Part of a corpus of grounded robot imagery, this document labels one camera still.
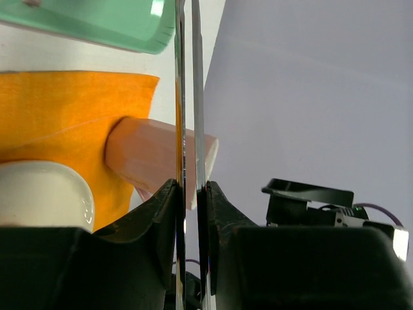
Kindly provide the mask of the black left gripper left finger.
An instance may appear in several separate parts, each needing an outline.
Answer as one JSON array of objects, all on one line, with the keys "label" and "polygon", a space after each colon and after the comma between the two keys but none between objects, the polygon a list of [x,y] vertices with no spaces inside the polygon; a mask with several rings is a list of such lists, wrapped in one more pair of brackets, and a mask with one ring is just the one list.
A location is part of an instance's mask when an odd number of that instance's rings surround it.
[{"label": "black left gripper left finger", "polygon": [[162,309],[175,244],[174,180],[102,229],[1,228],[2,309]]}]

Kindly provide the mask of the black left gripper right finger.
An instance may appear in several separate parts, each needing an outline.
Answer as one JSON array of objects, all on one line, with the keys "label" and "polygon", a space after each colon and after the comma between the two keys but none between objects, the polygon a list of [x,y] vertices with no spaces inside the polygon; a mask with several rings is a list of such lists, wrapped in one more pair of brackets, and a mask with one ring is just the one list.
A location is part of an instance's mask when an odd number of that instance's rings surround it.
[{"label": "black left gripper right finger", "polygon": [[411,309],[408,231],[260,226],[206,187],[211,293],[218,309]]}]

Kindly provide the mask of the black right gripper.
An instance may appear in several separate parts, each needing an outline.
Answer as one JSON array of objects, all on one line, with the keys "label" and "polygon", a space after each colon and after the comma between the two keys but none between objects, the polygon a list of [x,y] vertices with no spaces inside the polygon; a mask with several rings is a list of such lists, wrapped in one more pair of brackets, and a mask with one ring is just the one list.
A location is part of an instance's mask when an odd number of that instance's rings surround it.
[{"label": "black right gripper", "polygon": [[275,178],[261,191],[269,195],[268,226],[361,227],[369,220],[352,191]]}]

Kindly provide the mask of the metal serving tongs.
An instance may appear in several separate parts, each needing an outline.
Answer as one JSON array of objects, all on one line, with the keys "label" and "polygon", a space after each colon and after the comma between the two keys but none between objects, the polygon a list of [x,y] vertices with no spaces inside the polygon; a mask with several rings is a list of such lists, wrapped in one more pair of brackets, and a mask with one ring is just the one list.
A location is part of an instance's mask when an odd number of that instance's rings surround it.
[{"label": "metal serving tongs", "polygon": [[186,127],[185,3],[175,1],[176,180],[180,197],[176,211],[176,307],[186,309],[186,201],[196,204],[199,248],[200,302],[211,309],[210,242],[207,211],[207,174],[204,132],[203,37],[199,1],[191,2],[192,87],[194,130]]}]

